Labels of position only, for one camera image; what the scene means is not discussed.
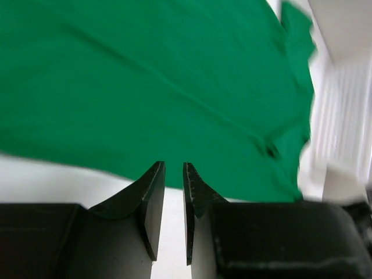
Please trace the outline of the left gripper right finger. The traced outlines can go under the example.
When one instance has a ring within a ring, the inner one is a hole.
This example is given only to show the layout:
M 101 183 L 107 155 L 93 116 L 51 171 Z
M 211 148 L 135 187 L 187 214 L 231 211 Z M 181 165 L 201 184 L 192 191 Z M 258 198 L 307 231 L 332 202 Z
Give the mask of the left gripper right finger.
M 371 210 L 230 202 L 183 166 L 187 265 L 193 278 L 370 278 Z

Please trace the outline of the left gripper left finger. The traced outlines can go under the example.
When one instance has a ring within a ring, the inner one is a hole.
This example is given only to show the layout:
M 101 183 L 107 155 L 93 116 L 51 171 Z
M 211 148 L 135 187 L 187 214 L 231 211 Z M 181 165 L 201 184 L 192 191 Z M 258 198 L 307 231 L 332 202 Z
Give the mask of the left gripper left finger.
M 2 278 L 150 278 L 159 249 L 166 166 L 87 209 L 2 203 Z

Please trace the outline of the green t shirt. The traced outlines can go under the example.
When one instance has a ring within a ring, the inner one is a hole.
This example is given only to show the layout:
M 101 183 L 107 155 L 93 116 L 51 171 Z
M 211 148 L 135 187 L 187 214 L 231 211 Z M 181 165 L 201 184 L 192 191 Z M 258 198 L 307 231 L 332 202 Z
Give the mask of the green t shirt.
M 312 20 L 284 1 L 2 1 L 1 152 L 135 179 L 182 165 L 228 198 L 293 202 Z

